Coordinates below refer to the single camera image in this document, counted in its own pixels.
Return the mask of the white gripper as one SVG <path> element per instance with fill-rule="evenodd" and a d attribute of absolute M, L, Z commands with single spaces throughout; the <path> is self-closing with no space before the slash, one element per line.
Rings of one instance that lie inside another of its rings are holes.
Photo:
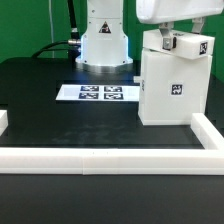
<path fill-rule="evenodd" d="M 136 14 L 141 23 L 159 24 L 162 48 L 176 47 L 173 21 L 193 19 L 192 33 L 200 34 L 206 16 L 221 14 L 224 0 L 136 0 Z"/>

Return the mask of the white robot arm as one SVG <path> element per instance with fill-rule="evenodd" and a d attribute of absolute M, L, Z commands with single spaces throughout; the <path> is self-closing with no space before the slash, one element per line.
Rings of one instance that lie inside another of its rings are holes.
<path fill-rule="evenodd" d="M 124 0 L 87 0 L 87 29 L 81 37 L 79 68 L 114 72 L 132 66 L 128 37 L 123 31 Z M 224 0 L 136 0 L 136 15 L 143 24 L 159 24 L 160 46 L 170 51 L 176 40 L 171 31 L 175 21 L 202 19 L 220 14 Z"/>

